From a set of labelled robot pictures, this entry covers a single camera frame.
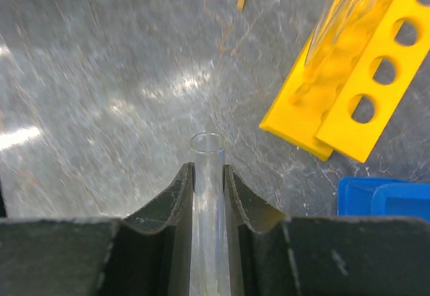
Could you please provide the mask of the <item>yellow test tube rack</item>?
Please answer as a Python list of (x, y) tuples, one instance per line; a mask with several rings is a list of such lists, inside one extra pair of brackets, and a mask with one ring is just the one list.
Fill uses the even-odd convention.
[(429, 52), (429, 6), (376, 0), (306, 67), (311, 37), (260, 126), (321, 160), (365, 162)]

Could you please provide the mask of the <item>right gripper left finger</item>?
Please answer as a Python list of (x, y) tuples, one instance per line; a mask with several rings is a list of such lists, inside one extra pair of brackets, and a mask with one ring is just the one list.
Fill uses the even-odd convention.
[(188, 295), (195, 168), (125, 217), (103, 267), (97, 295)]

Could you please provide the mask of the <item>blue plastic bin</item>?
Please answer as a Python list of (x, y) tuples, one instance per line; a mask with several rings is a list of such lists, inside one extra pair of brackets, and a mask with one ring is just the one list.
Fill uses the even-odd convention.
[(398, 179), (344, 177), (339, 181), (340, 216), (406, 216), (429, 221), (429, 184)]

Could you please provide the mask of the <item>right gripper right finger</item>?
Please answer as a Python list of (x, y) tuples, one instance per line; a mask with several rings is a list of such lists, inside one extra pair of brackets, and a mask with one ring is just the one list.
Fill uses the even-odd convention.
[(301, 295), (290, 260), (287, 217), (258, 196), (234, 166), (223, 166), (232, 295)]

